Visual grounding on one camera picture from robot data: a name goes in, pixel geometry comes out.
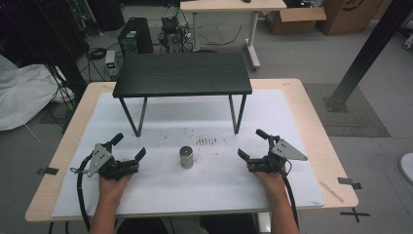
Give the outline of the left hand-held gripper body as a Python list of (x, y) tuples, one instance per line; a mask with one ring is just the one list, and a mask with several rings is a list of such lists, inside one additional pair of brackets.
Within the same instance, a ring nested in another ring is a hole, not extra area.
[(119, 180), (123, 176), (138, 172), (138, 157), (129, 161), (119, 161), (112, 155), (112, 144), (97, 143), (92, 152), (92, 160), (87, 172), (88, 177), (99, 174), (106, 179)]

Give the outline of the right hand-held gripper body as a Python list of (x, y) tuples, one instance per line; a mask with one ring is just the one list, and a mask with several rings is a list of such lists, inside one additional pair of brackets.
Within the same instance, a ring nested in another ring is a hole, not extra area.
[(279, 136), (264, 136), (269, 143), (269, 151), (262, 158), (246, 157), (250, 172), (288, 174), (285, 164), (292, 166), (291, 160), (307, 161), (308, 157)]

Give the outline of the silver metal cylinder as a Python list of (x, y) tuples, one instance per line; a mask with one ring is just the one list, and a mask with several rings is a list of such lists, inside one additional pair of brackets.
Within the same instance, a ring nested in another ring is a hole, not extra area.
[(182, 146), (179, 150), (180, 163), (184, 169), (191, 169), (194, 166), (193, 149), (190, 146)]

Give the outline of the person's left hand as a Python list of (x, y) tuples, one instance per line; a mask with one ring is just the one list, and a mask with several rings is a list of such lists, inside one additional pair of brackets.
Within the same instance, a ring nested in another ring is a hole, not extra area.
[(99, 204), (118, 206), (124, 190), (131, 179), (131, 175), (125, 175), (119, 180), (99, 178)]

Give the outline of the person's right hand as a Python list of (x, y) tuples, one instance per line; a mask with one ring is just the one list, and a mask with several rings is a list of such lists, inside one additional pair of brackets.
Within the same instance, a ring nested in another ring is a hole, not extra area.
[(255, 175), (263, 184), (269, 200), (275, 200), (285, 195), (285, 185), (280, 174), (256, 172)]

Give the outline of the white foam mat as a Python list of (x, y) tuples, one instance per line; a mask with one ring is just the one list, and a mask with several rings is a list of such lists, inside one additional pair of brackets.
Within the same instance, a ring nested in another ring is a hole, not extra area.
[[(237, 97), (129, 98), (126, 105), (135, 124), (135, 136), (121, 103), (111, 94), (100, 95), (81, 137), (70, 169), (76, 169), (97, 143), (118, 133), (124, 138), (113, 148), (116, 159), (133, 158), (145, 147), (139, 169), (129, 181), (119, 215), (172, 215), (259, 212), (268, 208), (262, 184), (238, 155), (267, 154), (261, 129), (303, 151), (302, 140), (280, 89), (258, 89), (246, 99), (240, 131), (234, 132), (230, 113)], [(194, 166), (180, 163), (182, 146), (193, 149)]]

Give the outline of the light wooden table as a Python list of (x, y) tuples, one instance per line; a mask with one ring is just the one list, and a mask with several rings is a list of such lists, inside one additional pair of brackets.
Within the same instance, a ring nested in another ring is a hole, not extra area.
[[(327, 209), (349, 208), (358, 204), (358, 198), (349, 185), (338, 179), (347, 174), (319, 120), (302, 82), (296, 78), (252, 79), (253, 89), (281, 89), (297, 127), (299, 136), (310, 159), (324, 206)], [(52, 211), (63, 182), (63, 176), (77, 149), (78, 142), (93, 114), (97, 99), (111, 92), (113, 82), (91, 83), (81, 98), (65, 134), (55, 150), (49, 166), (56, 175), (44, 175), (30, 205), (25, 212), (29, 222), (51, 222)]]

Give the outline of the black tape strip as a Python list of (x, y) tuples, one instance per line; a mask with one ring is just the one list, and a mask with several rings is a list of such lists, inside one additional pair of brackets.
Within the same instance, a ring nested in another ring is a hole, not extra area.
[(50, 168), (50, 167), (40, 168), (40, 169), (37, 171), (37, 175), (40, 175), (40, 176), (43, 176), (43, 175), (52, 175), (52, 176), (55, 176), (55, 175), (58, 173), (58, 171), (59, 171), (59, 169), (56, 169), (56, 168)]
[(338, 182), (340, 184), (350, 185), (354, 190), (362, 189), (362, 186), (359, 182), (354, 182), (351, 178), (338, 177)]

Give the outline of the small power supply unit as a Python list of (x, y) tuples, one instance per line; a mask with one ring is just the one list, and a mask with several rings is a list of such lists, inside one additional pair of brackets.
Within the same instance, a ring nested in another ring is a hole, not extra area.
[(107, 50), (105, 56), (105, 67), (110, 76), (116, 76), (118, 73), (118, 65), (116, 61), (116, 52), (114, 50)]

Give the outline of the white cloth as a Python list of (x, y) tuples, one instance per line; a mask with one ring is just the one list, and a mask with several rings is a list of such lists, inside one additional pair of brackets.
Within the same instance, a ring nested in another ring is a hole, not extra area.
[(0, 55), (0, 131), (25, 125), (51, 101), (74, 99), (44, 64), (18, 68)]

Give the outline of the black computer tower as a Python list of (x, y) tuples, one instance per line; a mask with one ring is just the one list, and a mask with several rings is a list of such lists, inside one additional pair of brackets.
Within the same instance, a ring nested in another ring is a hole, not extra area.
[(129, 18), (118, 36), (118, 42), (124, 55), (152, 54), (154, 48), (147, 18)]

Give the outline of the open cardboard box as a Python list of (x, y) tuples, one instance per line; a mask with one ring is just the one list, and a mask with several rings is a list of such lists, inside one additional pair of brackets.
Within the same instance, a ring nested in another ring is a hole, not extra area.
[(288, 8), (264, 14), (265, 23), (272, 34), (295, 34), (312, 32), (318, 21), (326, 20), (323, 7)]

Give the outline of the open electronics rack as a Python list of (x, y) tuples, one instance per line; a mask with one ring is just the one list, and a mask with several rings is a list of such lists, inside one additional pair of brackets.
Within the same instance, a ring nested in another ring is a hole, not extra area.
[(177, 17), (162, 18), (162, 32), (160, 44), (167, 49), (168, 54), (183, 52), (183, 30), (180, 28)]

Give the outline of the white desk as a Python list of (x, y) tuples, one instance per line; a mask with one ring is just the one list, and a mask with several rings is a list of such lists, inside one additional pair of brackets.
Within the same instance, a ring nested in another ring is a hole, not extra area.
[(183, 13), (190, 13), (193, 21), (193, 49), (199, 51), (200, 26), (202, 22), (225, 26), (236, 22), (248, 26), (248, 37), (244, 40), (247, 55), (253, 69), (261, 64), (254, 48), (255, 31), (259, 14), (262, 11), (283, 10), (286, 8), (283, 0), (188, 0), (180, 4)]

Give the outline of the white round object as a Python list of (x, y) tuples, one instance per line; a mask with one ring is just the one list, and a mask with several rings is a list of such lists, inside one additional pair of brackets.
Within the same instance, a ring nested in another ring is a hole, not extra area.
[(413, 153), (407, 153), (400, 158), (399, 168), (403, 176), (413, 184)]

